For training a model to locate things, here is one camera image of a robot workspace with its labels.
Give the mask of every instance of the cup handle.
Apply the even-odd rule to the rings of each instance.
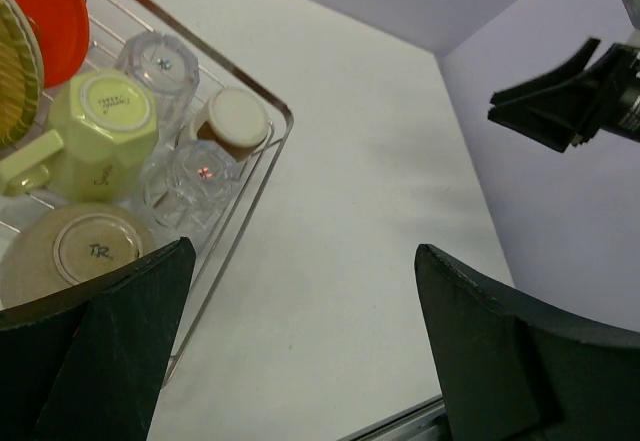
[[[0,193],[17,196],[49,182],[44,162],[64,148],[56,130],[49,130],[0,161]]]

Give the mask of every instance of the wire dish rack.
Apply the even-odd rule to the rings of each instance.
[[[91,44],[81,71],[111,67],[126,39],[142,31],[171,33],[179,36],[199,60],[200,84],[185,120],[196,113],[211,95],[229,85],[244,87],[260,97],[270,117],[267,140],[242,168],[238,194],[211,230],[194,243],[196,248],[199,246],[200,249],[191,289],[167,367],[166,385],[198,328],[211,297],[247,229],[291,132],[293,115],[285,103],[267,88],[152,0],[86,1],[91,22]],[[43,93],[34,126],[20,143],[0,152],[0,158],[6,157],[42,133],[47,109],[58,89],[50,89]],[[0,198],[0,252],[3,253],[11,239],[41,215],[64,204],[65,201],[46,190],[15,198]]]

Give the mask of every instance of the glass cup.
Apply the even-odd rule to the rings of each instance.
[[[148,170],[134,210],[156,234],[193,241],[212,229],[235,194],[235,165],[215,143],[184,143]]]
[[[173,140],[200,82],[195,55],[175,36],[144,32],[126,42],[114,67],[155,95],[160,141]]]

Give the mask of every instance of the yellow woven plate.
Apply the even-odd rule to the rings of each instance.
[[[34,38],[23,20],[13,0],[0,0],[0,147],[27,133],[40,99],[42,77],[27,32]]]

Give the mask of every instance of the white table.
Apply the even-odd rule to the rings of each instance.
[[[296,125],[151,440],[332,440],[440,392],[419,243],[511,283],[434,56],[306,0],[156,0]]]

